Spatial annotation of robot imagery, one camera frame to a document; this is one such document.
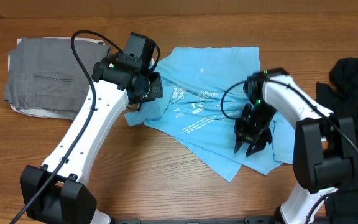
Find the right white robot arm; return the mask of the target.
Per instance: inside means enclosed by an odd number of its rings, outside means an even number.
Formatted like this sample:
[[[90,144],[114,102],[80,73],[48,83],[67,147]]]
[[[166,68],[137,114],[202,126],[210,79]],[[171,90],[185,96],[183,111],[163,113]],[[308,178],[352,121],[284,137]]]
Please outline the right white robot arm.
[[[256,72],[240,84],[249,103],[235,120],[235,151],[247,143],[250,156],[272,143],[270,123],[275,113],[295,130],[296,184],[290,197],[274,215],[245,217],[244,223],[326,223],[315,218],[316,212],[358,172],[352,118],[335,115],[315,102],[282,68]]]

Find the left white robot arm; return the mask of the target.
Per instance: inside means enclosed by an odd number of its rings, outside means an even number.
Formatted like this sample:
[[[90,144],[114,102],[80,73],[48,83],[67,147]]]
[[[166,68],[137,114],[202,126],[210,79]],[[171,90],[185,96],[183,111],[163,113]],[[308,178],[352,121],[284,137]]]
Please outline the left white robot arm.
[[[87,76],[87,99],[59,145],[40,167],[27,165],[21,174],[21,214],[42,223],[115,223],[98,210],[97,199],[87,188],[90,173],[126,107],[163,96],[156,65],[151,58],[126,54],[96,63]]]

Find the light blue printed t-shirt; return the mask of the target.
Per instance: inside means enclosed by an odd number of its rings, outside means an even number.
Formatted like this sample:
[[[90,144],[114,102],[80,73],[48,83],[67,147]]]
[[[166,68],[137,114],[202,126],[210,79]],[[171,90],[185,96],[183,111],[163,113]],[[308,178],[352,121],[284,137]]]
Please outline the light blue printed t-shirt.
[[[295,131],[276,113],[272,143],[251,156],[248,144],[234,150],[234,118],[249,101],[239,82],[259,70],[258,47],[175,47],[156,68],[163,97],[126,113],[126,121],[172,136],[228,182],[241,166],[267,175],[292,162]]]

